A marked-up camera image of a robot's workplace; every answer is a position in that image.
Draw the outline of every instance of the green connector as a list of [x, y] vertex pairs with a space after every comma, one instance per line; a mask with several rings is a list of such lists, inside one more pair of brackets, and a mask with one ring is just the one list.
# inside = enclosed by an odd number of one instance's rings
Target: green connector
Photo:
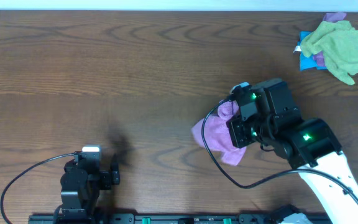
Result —
[[223, 224], [231, 224], [231, 218], [224, 218]]
[[143, 218], [142, 219], [142, 224], [150, 224], [152, 223], [152, 219], [151, 218]]

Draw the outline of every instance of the green led light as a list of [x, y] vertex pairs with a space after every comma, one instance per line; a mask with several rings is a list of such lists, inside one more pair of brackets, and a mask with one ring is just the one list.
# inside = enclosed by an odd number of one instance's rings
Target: green led light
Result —
[[303, 136], [303, 139], [305, 141], [307, 141], [307, 140], [311, 139], [311, 137], [310, 137], [310, 135], [306, 134], [306, 135]]

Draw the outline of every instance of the purple cloth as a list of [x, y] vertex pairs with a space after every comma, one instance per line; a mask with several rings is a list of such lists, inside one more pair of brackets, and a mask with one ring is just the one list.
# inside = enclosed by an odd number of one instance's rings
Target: purple cloth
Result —
[[[323, 21], [326, 22], [337, 22], [342, 21], [346, 17], [345, 12], [335, 12], [335, 13], [326, 13], [323, 18]], [[316, 61], [317, 65], [320, 67], [325, 67], [326, 64], [324, 62], [324, 55], [323, 52], [318, 52], [317, 54], [313, 55], [313, 59]]]
[[[239, 110], [237, 102], [226, 102], [218, 108], [218, 114], [211, 114], [205, 123], [204, 135], [205, 140], [211, 151], [222, 152], [222, 161], [232, 166], [240, 163], [246, 147], [238, 149], [231, 142], [229, 128], [226, 121], [231, 119]], [[200, 120], [192, 129], [193, 137], [197, 144], [204, 147], [201, 137], [201, 127], [204, 119]]]
[[334, 12], [334, 13], [326, 13], [323, 17], [323, 21], [326, 22], [337, 22], [342, 21], [346, 17], [346, 12]]

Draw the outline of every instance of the wooden table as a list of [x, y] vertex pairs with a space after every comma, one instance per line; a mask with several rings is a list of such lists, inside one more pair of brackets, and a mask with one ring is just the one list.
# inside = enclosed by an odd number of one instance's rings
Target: wooden table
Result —
[[[100, 206], [237, 213], [292, 203], [322, 212], [297, 175], [238, 189], [190, 129], [232, 86], [281, 77], [305, 118], [318, 116], [332, 127], [358, 181], [358, 74], [348, 86], [328, 71], [299, 72], [299, 55], [292, 53], [299, 31], [315, 30], [323, 16], [0, 11], [0, 196], [32, 164], [100, 144], [103, 164], [119, 153], [122, 178]], [[358, 28], [358, 14], [347, 19]], [[52, 213], [61, 204], [67, 160], [13, 184], [5, 201], [11, 221], [26, 223], [32, 213]], [[256, 144], [239, 166], [223, 166], [244, 184], [290, 168]]]

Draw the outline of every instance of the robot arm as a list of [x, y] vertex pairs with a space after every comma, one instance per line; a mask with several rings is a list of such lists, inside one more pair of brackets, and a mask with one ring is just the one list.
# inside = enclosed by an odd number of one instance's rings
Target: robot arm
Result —
[[[332, 152], [317, 159], [318, 165], [309, 164], [300, 169], [314, 169], [338, 178], [346, 184], [358, 198], [358, 184], [347, 165], [346, 156]], [[300, 173], [300, 176], [316, 194], [333, 223], [358, 223], [358, 205], [342, 188], [324, 177]]]
[[[313, 169], [331, 175], [358, 198], [358, 185], [347, 165], [341, 145], [322, 119], [303, 120], [288, 85], [276, 78], [254, 86], [239, 85], [232, 100], [240, 114], [227, 122], [232, 143], [244, 147], [253, 142], [273, 146], [277, 156], [292, 169]], [[333, 223], [358, 223], [358, 205], [333, 181], [300, 173], [317, 195]]]
[[66, 163], [65, 173], [60, 179], [63, 216], [54, 217], [54, 223], [100, 223], [106, 218], [95, 209], [99, 192], [118, 185], [120, 176], [115, 156], [109, 171], [100, 171], [99, 160], [100, 147], [90, 145], [83, 147], [81, 152], [75, 153], [73, 160]]

